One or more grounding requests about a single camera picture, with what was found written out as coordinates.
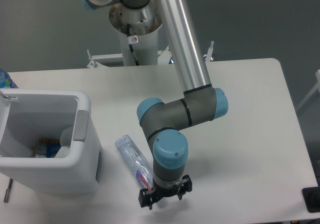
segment item inside bin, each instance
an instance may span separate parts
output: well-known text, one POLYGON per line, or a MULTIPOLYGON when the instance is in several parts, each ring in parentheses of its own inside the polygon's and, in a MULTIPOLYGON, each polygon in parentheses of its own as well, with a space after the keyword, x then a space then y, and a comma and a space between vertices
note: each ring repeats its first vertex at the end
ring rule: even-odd
POLYGON ((60 140, 58 139, 40 139, 35 146, 35 158, 54 158, 60 150, 60 140))

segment bin opening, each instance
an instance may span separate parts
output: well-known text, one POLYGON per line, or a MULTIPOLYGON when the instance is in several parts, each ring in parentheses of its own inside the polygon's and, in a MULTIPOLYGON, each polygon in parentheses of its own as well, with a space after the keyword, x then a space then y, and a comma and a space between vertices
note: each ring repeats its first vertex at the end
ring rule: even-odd
POLYGON ((40 140, 59 140, 75 124, 78 102, 68 95, 20 94, 10 104, 0 142, 2 157, 32 158, 40 140))

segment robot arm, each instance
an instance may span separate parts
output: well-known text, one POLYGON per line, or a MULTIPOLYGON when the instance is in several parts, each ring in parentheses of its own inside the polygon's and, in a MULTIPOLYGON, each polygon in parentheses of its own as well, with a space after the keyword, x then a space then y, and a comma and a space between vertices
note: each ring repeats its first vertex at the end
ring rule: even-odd
MULTIPOLYGON (((136 7, 143 8, 145 1, 130 0, 130 8, 134 8, 133 4, 141 4, 136 7)), ((153 189, 142 189, 139 202, 141 207, 150 209, 163 197, 178 195, 181 200, 192 190, 190 177, 183 176, 188 142, 179 130, 211 121, 228 111, 224 92, 211 85, 185 0, 156 0, 156 7, 166 30, 184 98, 166 104, 159 98, 149 98, 137 109, 153 155, 153 189)))

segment plastic water bottle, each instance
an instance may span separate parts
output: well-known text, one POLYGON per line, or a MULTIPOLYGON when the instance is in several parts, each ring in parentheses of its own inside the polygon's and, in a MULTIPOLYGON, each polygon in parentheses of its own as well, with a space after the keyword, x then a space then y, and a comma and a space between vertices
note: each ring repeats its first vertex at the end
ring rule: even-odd
POLYGON ((2 69, 0 69, 0 88, 18 88, 10 75, 2 69))
POLYGON ((151 190, 153 185, 152 167, 131 137, 124 135, 115 142, 115 146, 141 187, 151 190))

